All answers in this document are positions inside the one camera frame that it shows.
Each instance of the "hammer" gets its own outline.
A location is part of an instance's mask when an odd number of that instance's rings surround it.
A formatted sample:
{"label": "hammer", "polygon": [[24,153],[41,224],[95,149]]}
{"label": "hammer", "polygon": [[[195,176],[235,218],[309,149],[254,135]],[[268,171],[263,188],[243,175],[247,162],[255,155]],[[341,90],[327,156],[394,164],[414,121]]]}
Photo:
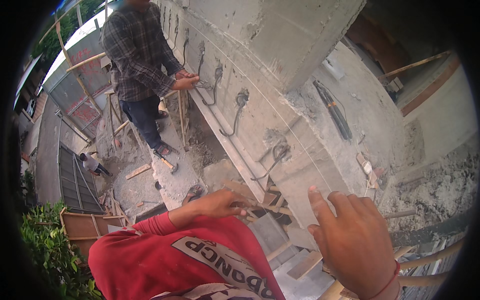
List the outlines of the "hammer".
{"label": "hammer", "polygon": [[154,150],[153,153],[154,153],[156,156],[158,156],[158,158],[160,158],[160,160],[161,160],[164,164],[166,164],[166,165],[171,169],[170,174],[173,174],[173,173],[175,173],[175,172],[178,170],[179,165],[178,165],[177,163],[175,163],[175,165],[173,166],[173,165],[172,165],[171,163],[169,163],[169,162],[163,157],[163,155],[161,155],[158,151]]}

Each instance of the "red shirt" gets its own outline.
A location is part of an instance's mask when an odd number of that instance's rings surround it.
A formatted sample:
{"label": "red shirt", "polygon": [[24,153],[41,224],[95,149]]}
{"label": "red shirt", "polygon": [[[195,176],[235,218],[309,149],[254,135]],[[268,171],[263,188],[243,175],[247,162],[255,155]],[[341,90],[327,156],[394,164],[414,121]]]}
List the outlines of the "red shirt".
{"label": "red shirt", "polygon": [[200,216],[177,229],[167,212],[133,228],[143,234],[127,228],[90,248],[88,264],[107,300],[147,300],[214,282],[285,299],[256,237],[233,216]]}

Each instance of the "tree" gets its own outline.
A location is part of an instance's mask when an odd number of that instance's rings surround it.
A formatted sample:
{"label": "tree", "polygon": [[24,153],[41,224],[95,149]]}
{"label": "tree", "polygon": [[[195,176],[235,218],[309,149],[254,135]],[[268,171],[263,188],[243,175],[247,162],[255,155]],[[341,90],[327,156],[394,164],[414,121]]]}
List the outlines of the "tree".
{"label": "tree", "polygon": [[63,233],[60,224],[63,207],[61,201],[52,208],[47,203],[23,214],[20,233],[34,269],[52,295],[56,294],[63,300],[101,300],[102,294],[95,289],[95,281],[76,264],[79,258],[85,261],[79,248],[75,244],[69,247],[67,236]]}
{"label": "tree", "polygon": [[[90,20],[96,13],[96,8],[102,4],[103,0],[83,0],[80,2],[80,14],[82,15],[82,20],[85,23],[87,20]],[[57,16],[60,17],[64,14],[63,10],[57,11]],[[55,29],[52,29],[49,34],[45,37],[41,44],[38,42],[43,37],[45,32],[54,24],[54,16],[50,16],[48,21],[45,24],[45,27],[38,35],[37,39],[33,43],[33,48],[31,51],[32,57],[37,57],[40,54],[44,54],[44,60],[41,63],[42,69],[47,72],[50,69],[50,66],[53,64],[55,58],[61,52],[60,43],[57,37],[57,32]],[[65,17],[60,20],[60,35],[64,43],[72,36],[72,34],[79,28],[77,12],[76,9],[70,11]]]}

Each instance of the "hand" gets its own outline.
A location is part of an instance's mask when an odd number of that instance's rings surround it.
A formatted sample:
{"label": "hand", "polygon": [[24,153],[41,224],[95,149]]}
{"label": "hand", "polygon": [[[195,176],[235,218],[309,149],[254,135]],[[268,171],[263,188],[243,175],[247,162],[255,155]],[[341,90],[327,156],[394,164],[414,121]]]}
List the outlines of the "hand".
{"label": "hand", "polygon": [[242,207],[251,207],[245,197],[229,190],[218,190],[190,202],[196,206],[199,213],[212,218],[227,216],[245,216],[247,211]]}
{"label": "hand", "polygon": [[182,78],[193,78],[198,76],[196,73],[188,73],[185,69],[181,69],[175,74],[175,79],[182,79]]}
{"label": "hand", "polygon": [[191,90],[191,89],[193,89],[192,84],[197,83],[199,80],[200,80],[200,77],[198,77],[198,76],[195,76],[195,77],[192,77],[192,78],[178,79],[173,84],[172,90],[174,90],[174,91]]}
{"label": "hand", "polygon": [[[372,200],[331,192],[327,199],[335,207],[335,217],[315,186],[309,188],[308,198],[320,224],[309,225],[308,231],[338,281],[360,299],[378,294],[393,278],[396,263],[386,221]],[[395,280],[382,295],[398,292]]]}

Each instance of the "finger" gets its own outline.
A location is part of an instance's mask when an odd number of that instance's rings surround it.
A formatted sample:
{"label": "finger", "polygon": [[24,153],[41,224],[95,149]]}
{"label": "finger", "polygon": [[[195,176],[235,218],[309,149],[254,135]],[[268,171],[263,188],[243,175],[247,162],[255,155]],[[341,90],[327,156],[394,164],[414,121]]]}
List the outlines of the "finger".
{"label": "finger", "polygon": [[365,206],[369,214],[371,214],[372,216],[379,216],[383,218],[377,207],[369,197],[361,197],[359,198],[359,201],[362,202],[363,206]]}
{"label": "finger", "polygon": [[230,216],[246,216],[247,211],[241,209],[240,207],[232,207],[230,208]]}
{"label": "finger", "polygon": [[335,216],[328,207],[327,201],[325,201],[320,191],[314,185],[308,189],[308,200],[320,226],[332,224],[336,221]]}
{"label": "finger", "polygon": [[335,207],[337,216],[350,216],[355,213],[355,210],[344,193],[338,191],[331,192],[327,199]]}
{"label": "finger", "polygon": [[242,195],[240,195],[238,193],[235,193],[235,192],[231,192],[231,193],[232,193],[232,197],[231,197],[231,202],[230,203],[240,202],[240,203],[244,204],[246,207],[251,207],[252,206],[252,204],[250,202],[248,202],[247,198],[245,198]]}
{"label": "finger", "polygon": [[326,250],[326,243],[325,243],[324,234],[322,232],[322,228],[318,225],[311,224],[311,225],[308,225],[307,229],[308,229],[308,232],[311,235],[313,235],[313,239],[317,243],[318,248],[320,248],[320,252],[322,254],[324,252],[326,252],[325,251]]}
{"label": "finger", "polygon": [[360,199],[357,197],[355,194],[350,194],[347,196],[348,201],[350,201],[350,204],[352,205],[353,209],[357,212],[357,214],[361,216],[366,216],[369,214],[368,209],[365,207],[365,205],[360,201]]}

